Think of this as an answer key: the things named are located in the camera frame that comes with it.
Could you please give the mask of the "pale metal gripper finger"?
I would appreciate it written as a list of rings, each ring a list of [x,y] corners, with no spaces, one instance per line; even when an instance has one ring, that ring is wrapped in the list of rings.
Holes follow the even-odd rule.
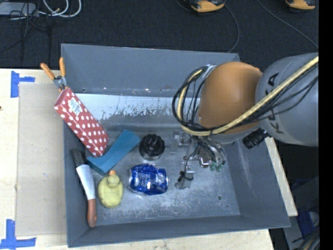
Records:
[[[189,146],[191,137],[184,131],[174,131],[171,139],[170,152],[176,153],[179,147]]]
[[[195,172],[191,168],[191,164],[184,165],[184,168],[179,172],[178,179],[174,184],[175,187],[180,189],[190,188],[192,180],[194,179]]]

